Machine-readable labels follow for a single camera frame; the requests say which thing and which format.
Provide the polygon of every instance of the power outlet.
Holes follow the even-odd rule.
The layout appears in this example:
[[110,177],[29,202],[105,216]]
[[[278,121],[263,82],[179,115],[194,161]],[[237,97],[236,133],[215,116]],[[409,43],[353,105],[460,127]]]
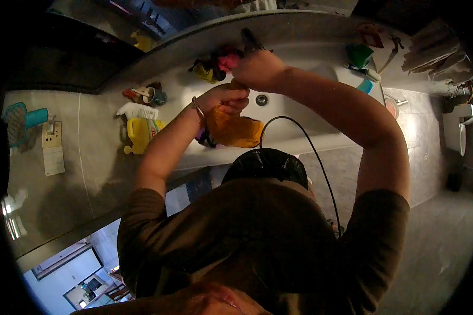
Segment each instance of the power outlet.
[[47,135],[47,123],[42,125],[42,148],[61,147],[61,122],[54,123],[54,132]]

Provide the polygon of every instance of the yellow detergent bottle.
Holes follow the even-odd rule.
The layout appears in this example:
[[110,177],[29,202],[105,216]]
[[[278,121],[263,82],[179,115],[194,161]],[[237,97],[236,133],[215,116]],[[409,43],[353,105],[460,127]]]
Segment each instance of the yellow detergent bottle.
[[143,154],[152,137],[158,134],[166,124],[161,120],[145,118],[131,118],[128,120],[128,137],[133,142],[133,147],[126,146],[125,153]]

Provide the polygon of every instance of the toothbrush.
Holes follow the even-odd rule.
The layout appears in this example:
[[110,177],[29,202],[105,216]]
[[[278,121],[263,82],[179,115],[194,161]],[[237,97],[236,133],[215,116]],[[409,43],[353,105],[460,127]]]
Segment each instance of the toothbrush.
[[380,74],[378,74],[376,71],[372,69],[363,69],[363,68],[354,66],[353,64],[343,64],[343,66],[349,70],[354,70],[366,75],[369,79],[371,79],[374,82],[377,82],[377,83],[380,82]]

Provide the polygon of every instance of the black cable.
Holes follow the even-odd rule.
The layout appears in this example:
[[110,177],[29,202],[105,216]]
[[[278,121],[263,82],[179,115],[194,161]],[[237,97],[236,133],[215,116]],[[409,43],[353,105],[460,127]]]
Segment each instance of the black cable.
[[277,116],[277,117],[271,118],[271,119],[265,124],[265,127],[263,127],[263,131],[261,131],[261,136],[260,136],[260,138],[259,138],[259,150],[260,150],[261,153],[262,153],[262,149],[263,149],[263,136],[264,136],[264,134],[265,134],[266,127],[268,127],[268,125],[269,125],[272,121],[277,120],[277,119],[279,119],[279,118],[288,119],[288,120],[290,120],[291,122],[295,123],[295,124],[296,124],[298,127],[300,127],[300,129],[303,131],[303,133],[304,133],[305,136],[307,137],[308,142],[310,142],[310,145],[312,146],[312,149],[314,150],[315,156],[317,156],[317,160],[319,160],[319,164],[321,165],[322,173],[324,174],[324,178],[326,179],[326,183],[328,184],[329,193],[331,194],[331,199],[333,200],[334,213],[336,214],[336,223],[338,224],[338,237],[341,238],[340,217],[338,216],[338,209],[336,208],[336,202],[334,201],[333,190],[331,189],[331,185],[329,184],[328,176],[326,175],[326,171],[324,170],[324,166],[322,165],[321,158],[319,157],[319,154],[317,153],[317,150],[315,149],[314,144],[312,143],[312,140],[310,140],[310,137],[308,136],[308,134],[307,134],[307,132],[305,131],[305,129],[303,129],[303,127],[300,125],[300,123],[298,123],[296,120],[292,119],[291,117],[287,117],[287,116]]

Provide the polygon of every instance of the metal bangle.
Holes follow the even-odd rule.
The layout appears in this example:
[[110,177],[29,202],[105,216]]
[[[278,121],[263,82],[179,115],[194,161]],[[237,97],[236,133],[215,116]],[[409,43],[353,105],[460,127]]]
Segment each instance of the metal bangle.
[[200,113],[200,115],[202,115],[203,118],[205,118],[205,115],[203,114],[202,110],[200,109],[200,107],[198,105],[196,105],[195,103],[195,100],[196,100],[196,96],[193,96],[193,107],[198,110],[198,112]]

